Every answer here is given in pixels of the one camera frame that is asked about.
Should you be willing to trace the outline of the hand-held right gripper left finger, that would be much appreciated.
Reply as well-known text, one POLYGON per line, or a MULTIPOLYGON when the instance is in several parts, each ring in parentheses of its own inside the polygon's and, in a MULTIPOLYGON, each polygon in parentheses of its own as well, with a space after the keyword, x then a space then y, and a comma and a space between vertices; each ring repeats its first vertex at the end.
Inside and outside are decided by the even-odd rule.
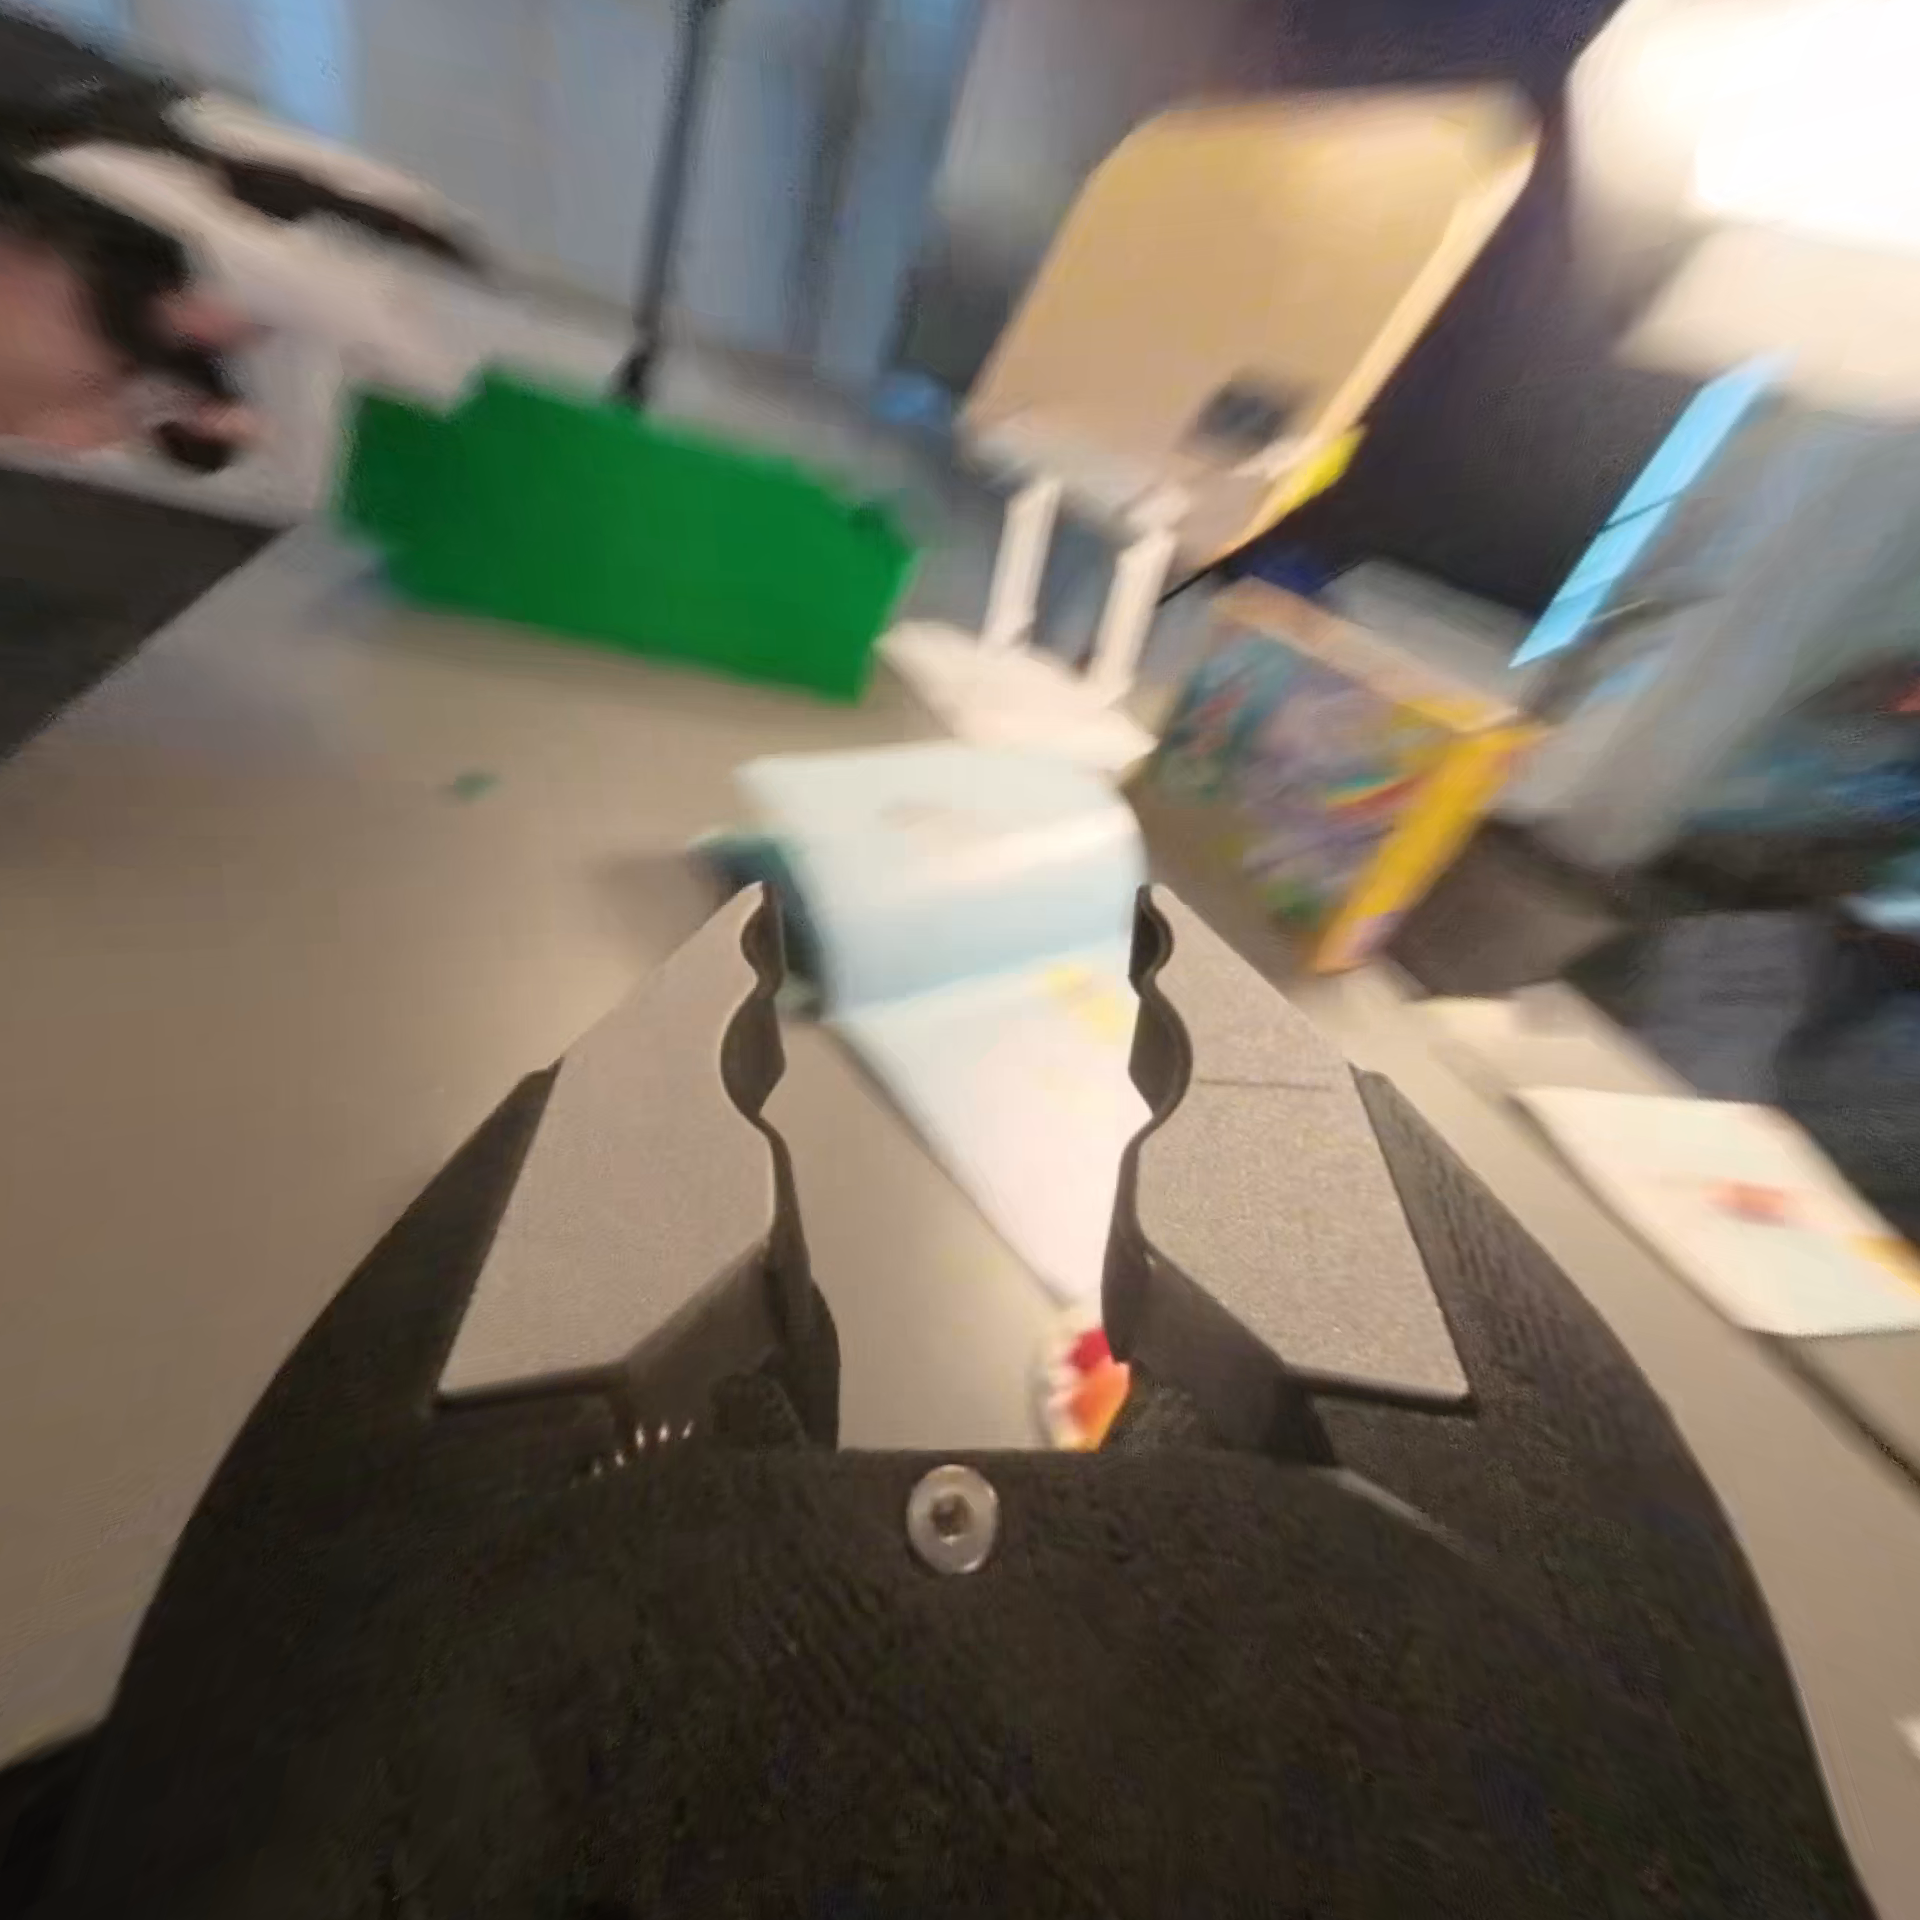
POLYGON ((831 1450, 840 1368, 783 1080, 783 926, 751 884, 559 1059, 438 1373, 452 1409, 584 1395, 640 1448, 769 1373, 831 1450))

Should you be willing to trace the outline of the person's left hand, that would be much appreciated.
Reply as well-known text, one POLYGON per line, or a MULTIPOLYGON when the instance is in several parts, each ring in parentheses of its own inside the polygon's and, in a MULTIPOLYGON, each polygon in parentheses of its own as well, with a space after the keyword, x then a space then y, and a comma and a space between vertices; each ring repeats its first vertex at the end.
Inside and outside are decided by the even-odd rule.
MULTIPOLYGON (((195 285, 155 307, 160 332, 227 353, 248 320, 195 285)), ((3 437, 36 449, 103 450, 153 440, 142 372, 101 333, 80 277, 48 248, 3 242, 3 437)), ((244 402, 182 396, 182 424, 223 449, 255 437, 244 402)))

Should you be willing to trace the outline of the light blue instruction booklet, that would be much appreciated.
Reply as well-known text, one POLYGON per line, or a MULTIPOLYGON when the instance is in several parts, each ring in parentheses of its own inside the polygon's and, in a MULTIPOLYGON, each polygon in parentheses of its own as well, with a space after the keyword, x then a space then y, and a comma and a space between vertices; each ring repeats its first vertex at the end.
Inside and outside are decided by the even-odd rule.
POLYGON ((813 1014, 1046 1291, 1093 1305, 1144 1128, 1127 800, 952 741, 755 758, 735 796, 699 859, 769 890, 813 1014))

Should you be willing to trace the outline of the yellow and purple lego box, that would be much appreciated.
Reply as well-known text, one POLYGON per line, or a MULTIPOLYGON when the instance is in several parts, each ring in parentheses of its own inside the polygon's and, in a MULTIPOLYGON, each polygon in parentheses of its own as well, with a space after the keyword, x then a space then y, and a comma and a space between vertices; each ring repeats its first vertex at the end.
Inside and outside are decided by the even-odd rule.
POLYGON ((1367 964, 1453 866, 1542 723, 1295 592, 1236 584, 1136 793, 1244 883, 1302 969, 1367 964))

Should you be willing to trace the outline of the black tripod pole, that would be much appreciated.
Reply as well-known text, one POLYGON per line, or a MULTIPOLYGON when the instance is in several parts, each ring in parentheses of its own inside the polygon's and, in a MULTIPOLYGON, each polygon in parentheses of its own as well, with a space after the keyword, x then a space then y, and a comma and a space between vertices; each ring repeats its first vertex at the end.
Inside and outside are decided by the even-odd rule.
POLYGON ((631 345, 612 374, 612 397, 636 413, 648 405, 664 355, 668 307, 677 283, 681 233, 720 2, 677 2, 655 168, 647 192, 640 260, 631 300, 631 345))

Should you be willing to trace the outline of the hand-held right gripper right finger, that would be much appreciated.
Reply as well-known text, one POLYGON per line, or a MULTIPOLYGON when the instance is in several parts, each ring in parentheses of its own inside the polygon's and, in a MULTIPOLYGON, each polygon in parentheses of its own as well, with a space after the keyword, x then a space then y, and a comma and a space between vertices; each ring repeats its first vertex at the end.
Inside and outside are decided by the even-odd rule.
POLYGON ((1136 1395, 1233 1452, 1331 1464, 1320 1404, 1468 1417, 1473 1392, 1339 1044, 1187 901, 1136 897, 1100 1309, 1136 1395))

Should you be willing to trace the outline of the green plastic bin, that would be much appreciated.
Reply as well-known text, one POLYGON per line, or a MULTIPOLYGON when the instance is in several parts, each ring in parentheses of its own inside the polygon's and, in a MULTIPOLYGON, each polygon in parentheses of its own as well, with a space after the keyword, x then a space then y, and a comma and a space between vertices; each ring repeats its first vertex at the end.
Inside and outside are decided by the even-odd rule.
POLYGON ((446 406, 358 390, 332 510, 422 613, 831 705, 861 700, 920 557, 783 454, 501 369, 446 406))

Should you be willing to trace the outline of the white instruction leaflet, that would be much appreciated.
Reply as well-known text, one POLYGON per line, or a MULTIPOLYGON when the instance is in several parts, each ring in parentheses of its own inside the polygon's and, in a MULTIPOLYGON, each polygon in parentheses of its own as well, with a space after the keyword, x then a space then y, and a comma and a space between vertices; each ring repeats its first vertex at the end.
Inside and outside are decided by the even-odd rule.
POLYGON ((1918 1257, 1773 1108, 1525 1089, 1590 1194, 1726 1322, 1764 1338, 1918 1331, 1918 1257))

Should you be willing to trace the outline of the rainbow lego disc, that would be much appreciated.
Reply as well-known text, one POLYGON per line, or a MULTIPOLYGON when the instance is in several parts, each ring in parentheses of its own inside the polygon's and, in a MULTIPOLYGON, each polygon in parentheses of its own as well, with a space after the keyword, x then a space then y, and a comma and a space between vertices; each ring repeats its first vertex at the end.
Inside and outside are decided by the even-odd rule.
POLYGON ((1061 1312, 1046 1328, 1033 1369, 1030 1401, 1046 1450, 1100 1452, 1131 1390, 1131 1369, 1112 1356, 1093 1312, 1061 1312))

